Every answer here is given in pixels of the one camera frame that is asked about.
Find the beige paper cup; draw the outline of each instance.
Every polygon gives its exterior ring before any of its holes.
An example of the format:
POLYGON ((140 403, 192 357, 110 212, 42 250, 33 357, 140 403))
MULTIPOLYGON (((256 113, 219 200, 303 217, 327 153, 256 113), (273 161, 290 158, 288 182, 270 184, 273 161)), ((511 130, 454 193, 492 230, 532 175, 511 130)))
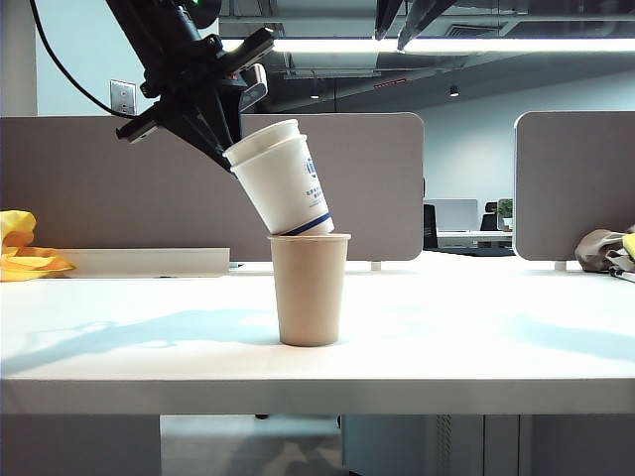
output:
POLYGON ((227 158, 229 164, 234 167, 265 152, 269 147, 296 136, 300 136, 298 121, 296 119, 287 119, 248 135, 240 142, 228 147, 223 155, 227 158))
POLYGON ((270 236, 280 341, 314 347, 339 336, 348 234, 270 236))

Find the blue stripe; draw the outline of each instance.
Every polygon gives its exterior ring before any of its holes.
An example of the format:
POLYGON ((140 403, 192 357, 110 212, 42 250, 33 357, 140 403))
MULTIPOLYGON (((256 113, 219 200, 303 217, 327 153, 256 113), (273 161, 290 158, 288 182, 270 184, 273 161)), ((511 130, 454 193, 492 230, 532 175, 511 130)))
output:
POLYGON ((295 228, 295 229, 293 229, 291 231, 288 231, 287 233, 283 233, 283 236, 296 236, 296 235, 299 235, 300 233, 303 233, 304 231, 307 231, 308 229, 319 225, 323 221, 327 221, 329 218, 330 218, 330 213, 327 212, 324 215, 319 216, 315 220, 310 221, 309 223, 306 223, 306 224, 304 224, 302 226, 299 226, 298 228, 295 228))

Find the gray desk divider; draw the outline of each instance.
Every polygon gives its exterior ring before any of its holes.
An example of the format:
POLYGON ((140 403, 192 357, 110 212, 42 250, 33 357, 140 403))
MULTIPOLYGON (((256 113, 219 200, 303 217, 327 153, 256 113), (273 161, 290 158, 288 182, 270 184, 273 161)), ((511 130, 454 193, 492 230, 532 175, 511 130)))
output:
MULTIPOLYGON (((423 248, 423 123, 397 114, 245 115, 245 133, 297 117, 350 260, 409 260, 423 248)), ((56 248, 229 247, 269 261, 267 229, 240 184, 166 131, 139 144, 113 117, 3 118, 2 209, 33 211, 56 248)))
POLYGON ((635 222, 635 112, 530 112, 516 125, 515 247, 573 260, 586 233, 635 222))

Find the ceiling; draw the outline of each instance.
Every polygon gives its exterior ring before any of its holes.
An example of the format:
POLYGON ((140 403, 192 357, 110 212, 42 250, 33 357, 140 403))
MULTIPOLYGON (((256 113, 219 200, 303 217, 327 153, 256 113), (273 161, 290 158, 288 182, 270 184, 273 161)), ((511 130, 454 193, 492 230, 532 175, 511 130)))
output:
MULTIPOLYGON (((386 38, 397 38, 412 1, 401 5, 386 38)), ((225 0, 220 35, 244 38, 266 26, 279 38, 371 38, 376 4, 376 0, 225 0)), ((419 38, 429 37, 633 38, 635 0, 457 0, 419 34, 419 38)), ((629 54, 269 53, 263 65, 270 93, 257 111, 283 112, 320 102, 336 103, 334 95, 363 94, 372 100, 374 92, 390 96, 415 89, 427 98, 423 105, 432 105, 446 100, 446 94, 439 91, 455 82, 491 83, 492 88, 497 84, 500 91, 501 81, 512 87, 530 77, 543 83, 558 82, 622 71, 631 64, 635 65, 635 56, 629 54), (377 87, 392 80, 399 82, 377 87), (311 99, 316 88, 320 98, 311 99)), ((472 87, 472 92, 477 90, 478 94, 488 93, 487 87, 472 87)))

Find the potted plant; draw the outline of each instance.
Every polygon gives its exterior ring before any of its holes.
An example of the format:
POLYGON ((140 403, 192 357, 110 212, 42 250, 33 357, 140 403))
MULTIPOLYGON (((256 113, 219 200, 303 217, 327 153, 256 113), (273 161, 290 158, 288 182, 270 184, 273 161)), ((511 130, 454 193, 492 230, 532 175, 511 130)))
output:
POLYGON ((503 219, 505 225, 505 231, 510 231, 514 226, 514 218, 512 213, 514 212, 514 201, 511 198, 505 198, 498 202, 496 207, 496 213, 498 213, 503 219))

